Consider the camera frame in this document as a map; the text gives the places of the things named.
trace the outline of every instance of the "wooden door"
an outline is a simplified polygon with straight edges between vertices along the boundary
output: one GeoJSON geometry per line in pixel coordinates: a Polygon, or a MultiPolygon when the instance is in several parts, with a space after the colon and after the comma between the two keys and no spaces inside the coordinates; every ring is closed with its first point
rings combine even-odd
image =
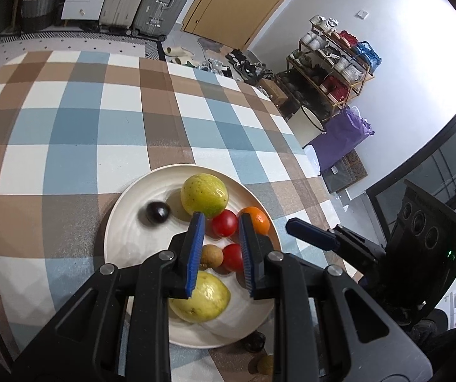
{"type": "Polygon", "coordinates": [[[279,0],[200,0],[186,32],[241,49],[279,0]]]}

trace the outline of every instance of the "table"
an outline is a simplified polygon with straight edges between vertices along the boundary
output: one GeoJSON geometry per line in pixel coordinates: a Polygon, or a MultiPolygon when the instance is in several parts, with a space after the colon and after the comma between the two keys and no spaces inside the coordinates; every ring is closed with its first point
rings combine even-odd
{"type": "MultiPolygon", "coordinates": [[[[283,251],[341,259],[285,232],[324,229],[328,195],[257,89],[192,68],[101,52],[29,52],[0,68],[0,331],[13,357],[103,263],[121,192],[151,169],[196,163],[247,186],[283,251]]],[[[272,323],[263,326],[272,351],[272,323]]],[[[170,346],[174,381],[250,381],[255,355],[170,346]]]]}

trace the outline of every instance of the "fruit plate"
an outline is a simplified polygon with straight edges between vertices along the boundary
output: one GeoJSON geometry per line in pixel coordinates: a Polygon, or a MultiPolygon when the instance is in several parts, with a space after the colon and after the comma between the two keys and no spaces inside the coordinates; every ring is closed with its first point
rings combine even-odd
{"type": "MultiPolygon", "coordinates": [[[[276,250],[281,246],[276,228],[262,203],[245,186],[232,178],[191,164],[177,164],[154,169],[130,185],[115,204],[104,236],[104,257],[107,263],[119,268],[140,264],[156,252],[165,250],[175,234],[187,230],[190,215],[180,201],[182,184],[196,173],[210,173],[224,182],[229,194],[227,209],[237,214],[242,208],[260,208],[270,220],[269,237],[276,250]],[[145,217],[145,207],[150,201],[164,201],[171,207],[171,216],[160,225],[151,225],[145,217]]],[[[203,244],[215,244],[221,248],[237,237],[218,238],[207,222],[203,244]]],[[[216,319],[202,324],[187,323],[168,309],[169,341],[176,345],[208,349],[236,342],[256,330],[268,317],[274,306],[273,300],[255,301],[242,287],[242,274],[223,272],[209,268],[229,288],[232,295],[226,310],[216,319]]],[[[132,297],[128,302],[128,313],[132,310],[132,297]]]]}

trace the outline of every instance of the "red shoe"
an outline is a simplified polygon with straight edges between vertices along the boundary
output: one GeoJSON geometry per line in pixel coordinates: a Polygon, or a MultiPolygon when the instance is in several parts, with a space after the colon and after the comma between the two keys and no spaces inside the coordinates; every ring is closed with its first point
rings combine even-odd
{"type": "Polygon", "coordinates": [[[336,86],[338,85],[338,83],[339,83],[339,80],[336,77],[327,76],[324,79],[324,81],[322,82],[322,84],[320,85],[320,89],[321,89],[321,91],[323,91],[323,93],[330,93],[331,91],[336,89],[336,86]]]}
{"type": "Polygon", "coordinates": [[[336,87],[327,95],[332,103],[341,103],[347,99],[350,89],[337,80],[336,87]]]}
{"type": "Polygon", "coordinates": [[[350,34],[349,32],[347,32],[347,30],[343,30],[341,33],[339,33],[339,39],[345,43],[345,45],[348,47],[348,48],[352,48],[354,46],[357,46],[357,43],[359,43],[357,41],[357,38],[350,34]]]}

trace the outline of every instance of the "white bucket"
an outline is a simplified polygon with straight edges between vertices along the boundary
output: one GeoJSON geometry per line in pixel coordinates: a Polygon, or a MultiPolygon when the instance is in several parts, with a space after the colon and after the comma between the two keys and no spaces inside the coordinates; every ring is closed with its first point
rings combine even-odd
{"type": "Polygon", "coordinates": [[[287,123],[299,141],[301,148],[304,148],[321,133],[325,133],[322,123],[305,106],[301,106],[287,123]]]}

